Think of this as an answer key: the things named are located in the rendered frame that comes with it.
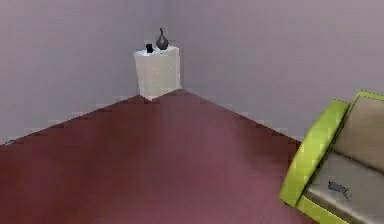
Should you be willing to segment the white cabinet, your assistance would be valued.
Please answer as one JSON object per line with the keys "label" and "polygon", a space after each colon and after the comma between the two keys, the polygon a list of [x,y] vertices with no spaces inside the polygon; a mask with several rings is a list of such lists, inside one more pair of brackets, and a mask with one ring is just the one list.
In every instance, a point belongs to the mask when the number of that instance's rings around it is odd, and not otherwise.
{"label": "white cabinet", "polygon": [[179,48],[169,46],[166,50],[155,48],[134,53],[139,94],[152,101],[162,95],[181,89]]}

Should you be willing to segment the grey vase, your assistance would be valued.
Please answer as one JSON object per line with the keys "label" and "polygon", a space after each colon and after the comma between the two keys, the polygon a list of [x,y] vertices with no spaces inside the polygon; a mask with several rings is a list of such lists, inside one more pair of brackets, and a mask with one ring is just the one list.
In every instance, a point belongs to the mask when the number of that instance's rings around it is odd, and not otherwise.
{"label": "grey vase", "polygon": [[169,41],[168,39],[164,36],[164,31],[163,29],[160,29],[160,36],[158,37],[156,41],[156,46],[160,50],[166,50],[169,46]]}

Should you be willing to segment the green sofa with beige cushions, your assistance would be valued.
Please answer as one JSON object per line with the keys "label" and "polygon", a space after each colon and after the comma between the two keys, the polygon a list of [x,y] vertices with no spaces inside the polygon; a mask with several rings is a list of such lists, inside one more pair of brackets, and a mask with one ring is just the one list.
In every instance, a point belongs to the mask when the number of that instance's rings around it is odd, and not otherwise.
{"label": "green sofa with beige cushions", "polygon": [[[329,181],[348,187],[350,202]],[[333,100],[294,155],[279,198],[319,224],[384,224],[384,95]]]}

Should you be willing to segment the dark small object on cushion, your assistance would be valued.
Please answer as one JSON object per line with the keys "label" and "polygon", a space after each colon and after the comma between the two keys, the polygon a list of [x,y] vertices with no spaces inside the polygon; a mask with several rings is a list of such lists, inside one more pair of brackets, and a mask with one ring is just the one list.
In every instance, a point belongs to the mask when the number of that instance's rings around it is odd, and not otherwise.
{"label": "dark small object on cushion", "polygon": [[347,202],[350,202],[351,192],[348,187],[345,187],[333,181],[329,181],[328,189],[340,193],[346,199]]}

